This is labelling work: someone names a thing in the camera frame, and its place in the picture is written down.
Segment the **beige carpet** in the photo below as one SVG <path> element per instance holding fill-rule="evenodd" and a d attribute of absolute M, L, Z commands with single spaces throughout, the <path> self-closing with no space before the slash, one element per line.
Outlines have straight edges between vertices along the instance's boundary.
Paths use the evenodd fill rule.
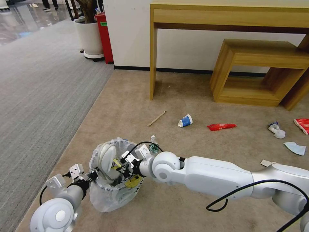
<path fill-rule="evenodd" d="M 308 168 L 309 152 L 301 157 L 290 152 L 283 142 L 309 145 L 293 119 L 308 117 L 309 96 L 293 111 L 282 107 L 268 108 L 218 104 L 213 102 L 209 76 L 158 73 L 155 96 L 149 101 L 149 72 L 115 71 L 89 111 L 74 138 L 56 165 L 52 175 L 66 173 L 80 162 L 88 170 L 88 162 L 97 144 L 122 137 L 134 142 L 149 140 L 151 135 L 163 150 L 178 156 L 202 156 L 233 162 L 247 170 L 259 170 L 262 159 Z M 152 126 L 163 110 L 166 114 Z M 193 124 L 177 126 L 178 120 L 191 114 Z M 279 121 L 286 138 L 276 139 L 267 125 Z M 235 123 L 234 129 L 212 132 L 207 125 Z M 270 199 L 246 198 L 230 201 L 219 213 L 205 206 L 215 197 L 188 190 L 185 186 L 167 186 L 145 179 L 134 200 L 111 213 L 97 212 L 87 196 L 83 215 L 74 232 L 85 231 L 276 231 L 292 218 Z M 21 222 L 17 232 L 29 231 L 31 215 L 38 198 Z M 299 231 L 296 223 L 288 231 Z"/>

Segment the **trash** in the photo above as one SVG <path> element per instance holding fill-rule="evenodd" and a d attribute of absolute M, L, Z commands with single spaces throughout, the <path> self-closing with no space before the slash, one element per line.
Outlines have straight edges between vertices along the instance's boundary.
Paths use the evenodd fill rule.
<path fill-rule="evenodd" d="M 192 120 L 191 115 L 187 114 L 181 120 L 179 120 L 178 126 L 179 127 L 185 127 L 185 126 L 191 125 L 192 123 L 193 123 L 193 120 Z"/>
<path fill-rule="evenodd" d="M 96 167 L 101 166 L 99 169 L 103 169 L 107 173 L 103 173 L 102 171 L 98 172 L 98 179 L 91 182 L 90 185 L 90 201 L 96 210 L 99 212 L 111 212 L 115 209 L 118 209 L 127 203 L 129 203 L 137 194 L 140 186 L 142 185 L 143 178 L 132 174 L 129 179 L 121 179 L 121 175 L 116 179 L 116 185 L 111 183 L 111 177 L 115 175 L 111 175 L 112 171 L 115 171 L 115 168 L 119 167 L 118 159 L 120 156 L 131 149 L 130 147 L 134 147 L 135 143 L 129 142 L 127 140 L 123 140 L 121 138 L 113 139 L 112 141 L 100 144 L 93 151 L 91 160 L 89 162 L 90 171 L 95 169 Z M 113 147 L 111 150 L 116 150 L 116 157 L 110 155 L 107 151 L 107 147 Z M 101 154 L 104 149 L 107 149 L 106 155 L 101 158 Z"/>
<path fill-rule="evenodd" d="M 151 136 L 150 142 L 153 142 L 153 143 L 155 143 L 155 144 L 158 144 L 157 141 L 156 141 L 156 139 L 155 139 L 155 135 L 152 135 L 152 136 Z M 158 148 L 158 146 L 156 146 L 156 145 L 154 145 L 154 144 L 151 143 L 151 144 L 149 144 L 149 151 L 150 151 L 150 153 L 151 153 L 153 156 L 156 156 L 156 155 L 159 153 L 159 148 Z"/>
<path fill-rule="evenodd" d="M 269 124 L 269 126 L 274 125 L 274 124 L 278 125 L 279 123 L 277 121 L 275 121 L 275 122 Z"/>
<path fill-rule="evenodd" d="M 274 122 L 269 124 L 270 127 L 268 127 L 268 130 L 270 130 L 271 132 L 274 133 L 274 136 L 277 139 L 283 139 L 286 136 L 286 132 L 283 130 L 280 130 L 279 126 L 278 126 L 278 122 Z"/>
<path fill-rule="evenodd" d="M 265 166 L 265 167 L 268 167 L 269 165 L 271 165 L 271 164 L 278 164 L 278 163 L 276 163 L 276 162 L 270 162 L 270 161 L 268 161 L 268 160 L 262 160 L 261 161 L 261 163 L 260 164 L 262 164 L 263 166 Z"/>
<path fill-rule="evenodd" d="M 235 124 L 232 123 L 220 123 L 220 124 L 211 124 L 207 126 L 211 131 L 219 131 L 221 129 L 229 129 L 236 127 Z"/>
<path fill-rule="evenodd" d="M 163 114 L 165 114 L 166 111 L 163 111 L 158 117 L 156 117 L 151 123 L 149 123 L 147 126 L 151 126 L 155 121 L 157 121 Z"/>
<path fill-rule="evenodd" d="M 297 145 L 295 142 L 283 143 L 291 152 L 303 156 L 306 152 L 306 146 Z"/>
<path fill-rule="evenodd" d="M 294 119 L 294 123 L 307 135 L 309 133 L 309 119 Z"/>

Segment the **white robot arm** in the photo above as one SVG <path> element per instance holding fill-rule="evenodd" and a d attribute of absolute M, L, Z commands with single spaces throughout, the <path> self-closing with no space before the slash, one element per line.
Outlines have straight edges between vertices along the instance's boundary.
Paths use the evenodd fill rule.
<path fill-rule="evenodd" d="M 272 197 L 281 209 L 296 215 L 278 231 L 283 231 L 302 218 L 301 231 L 309 232 L 309 214 L 306 213 L 309 211 L 307 170 L 273 164 L 261 171 L 250 172 L 230 162 L 197 156 L 185 159 L 168 151 L 154 157 L 146 145 L 136 149 L 134 156 L 134 149 L 135 147 L 121 156 L 120 163 L 124 168 L 159 182 L 184 184 L 192 191 L 221 197 L 207 207 L 209 211 L 222 210 L 227 199 Z M 100 168 L 84 176 L 82 171 L 75 173 L 75 176 L 72 176 L 75 183 L 68 188 L 63 187 L 61 175 L 49 179 L 46 184 L 54 191 L 55 198 L 36 210 L 31 219 L 31 232 L 71 232 L 77 215 L 80 214 L 80 202 L 86 194 L 89 182 L 96 179 L 96 172 L 99 170 Z M 226 199 L 224 207 L 218 210 L 210 209 L 223 199 Z"/>

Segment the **water bottle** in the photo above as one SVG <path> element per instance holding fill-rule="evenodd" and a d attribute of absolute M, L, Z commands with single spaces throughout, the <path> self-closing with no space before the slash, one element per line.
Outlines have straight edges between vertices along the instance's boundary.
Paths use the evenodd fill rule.
<path fill-rule="evenodd" d="M 155 140 L 155 135 L 152 135 L 152 136 L 151 136 L 150 142 L 155 143 L 155 144 L 158 144 L 157 141 Z M 156 146 L 156 145 L 154 145 L 154 144 L 152 144 L 152 143 L 149 145 L 149 151 L 150 151 L 150 153 L 151 153 L 153 156 L 155 156 L 155 155 L 157 155 L 157 154 L 159 153 L 159 149 L 158 149 L 158 146 Z"/>

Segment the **blue paper cup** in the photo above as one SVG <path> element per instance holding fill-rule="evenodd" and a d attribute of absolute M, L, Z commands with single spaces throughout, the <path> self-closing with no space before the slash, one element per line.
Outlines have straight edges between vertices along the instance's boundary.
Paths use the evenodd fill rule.
<path fill-rule="evenodd" d="M 191 115 L 187 114 L 181 120 L 179 120 L 178 126 L 179 127 L 185 127 L 185 126 L 191 125 L 192 123 L 193 123 L 193 120 L 192 120 Z"/>

